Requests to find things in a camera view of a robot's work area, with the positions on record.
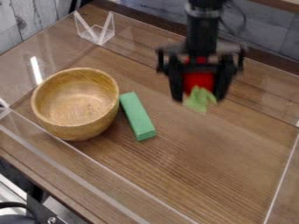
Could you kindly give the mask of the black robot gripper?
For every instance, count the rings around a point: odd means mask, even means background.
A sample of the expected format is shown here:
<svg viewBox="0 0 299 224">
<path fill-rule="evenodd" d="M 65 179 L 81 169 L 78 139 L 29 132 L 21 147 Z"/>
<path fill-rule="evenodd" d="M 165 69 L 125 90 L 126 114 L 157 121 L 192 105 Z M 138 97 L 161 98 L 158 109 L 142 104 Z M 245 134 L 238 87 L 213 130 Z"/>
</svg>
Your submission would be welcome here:
<svg viewBox="0 0 299 224">
<path fill-rule="evenodd" d="M 188 56 L 192 67 L 198 64 L 197 58 L 206 60 L 209 57 L 218 57 L 213 94 L 218 102 L 225 98 L 236 72 L 242 70 L 246 52 L 246 47 L 242 44 L 217 40 L 214 45 L 202 45 L 196 48 L 194 45 L 188 46 L 186 42 L 180 42 L 158 47 L 154 52 L 157 56 L 156 71 L 166 73 L 168 69 L 170 94 L 176 102 L 182 101 L 182 63 L 178 61 L 178 56 Z M 168 63 L 164 63 L 165 56 L 169 57 Z"/>
</svg>

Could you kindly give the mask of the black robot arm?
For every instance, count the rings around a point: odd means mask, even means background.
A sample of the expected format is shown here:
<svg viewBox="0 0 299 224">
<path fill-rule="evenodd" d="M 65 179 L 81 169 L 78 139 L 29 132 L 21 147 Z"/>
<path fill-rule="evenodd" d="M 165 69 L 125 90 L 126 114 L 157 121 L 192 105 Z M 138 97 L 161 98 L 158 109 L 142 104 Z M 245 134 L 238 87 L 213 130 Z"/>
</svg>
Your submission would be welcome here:
<svg viewBox="0 0 299 224">
<path fill-rule="evenodd" d="M 218 39 L 221 12 L 228 1 L 188 0 L 185 40 L 156 49 L 156 72 L 166 76 L 176 102 L 182 102 L 193 88 L 208 90 L 220 102 L 237 72 L 244 69 L 246 48 Z"/>
</svg>

